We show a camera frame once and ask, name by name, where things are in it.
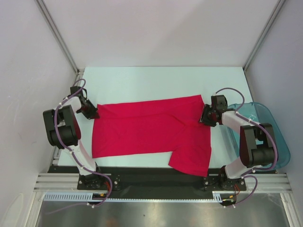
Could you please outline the red t shirt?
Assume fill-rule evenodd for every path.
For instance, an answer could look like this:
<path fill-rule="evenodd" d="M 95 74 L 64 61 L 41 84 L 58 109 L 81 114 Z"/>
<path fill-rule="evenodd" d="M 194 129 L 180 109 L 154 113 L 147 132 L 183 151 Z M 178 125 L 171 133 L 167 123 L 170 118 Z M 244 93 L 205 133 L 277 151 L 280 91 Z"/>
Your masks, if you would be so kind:
<path fill-rule="evenodd" d="M 98 105 L 94 121 L 94 158 L 170 152 L 168 165 L 205 177 L 211 159 L 211 129 L 200 122 L 200 95 Z"/>

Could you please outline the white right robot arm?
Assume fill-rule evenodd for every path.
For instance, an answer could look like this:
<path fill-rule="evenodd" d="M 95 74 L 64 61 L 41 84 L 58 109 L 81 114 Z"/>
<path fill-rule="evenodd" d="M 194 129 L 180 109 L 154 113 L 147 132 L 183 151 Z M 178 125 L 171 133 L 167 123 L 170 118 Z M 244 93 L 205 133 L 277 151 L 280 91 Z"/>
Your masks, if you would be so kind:
<path fill-rule="evenodd" d="M 239 179 L 256 170 L 272 170 L 278 160 L 278 150 L 273 126 L 259 123 L 228 108 L 224 95 L 211 96 L 211 104 L 205 105 L 200 122 L 206 126 L 224 125 L 240 136 L 239 157 L 223 166 L 218 174 L 218 185 L 229 190 Z"/>

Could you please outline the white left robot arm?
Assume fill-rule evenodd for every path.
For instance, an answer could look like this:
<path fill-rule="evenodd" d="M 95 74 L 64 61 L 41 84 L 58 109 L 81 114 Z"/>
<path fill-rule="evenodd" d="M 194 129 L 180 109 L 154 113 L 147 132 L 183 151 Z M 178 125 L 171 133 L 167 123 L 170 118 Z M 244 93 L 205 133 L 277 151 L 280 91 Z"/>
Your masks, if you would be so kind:
<path fill-rule="evenodd" d="M 98 165 L 88 155 L 81 142 L 80 126 L 75 114 L 83 114 L 88 120 L 100 118 L 98 109 L 87 98 L 84 87 L 70 87 L 70 95 L 55 109 L 43 112 L 47 139 L 50 145 L 69 154 L 79 170 L 79 184 L 101 188 L 105 178 L 98 172 Z"/>

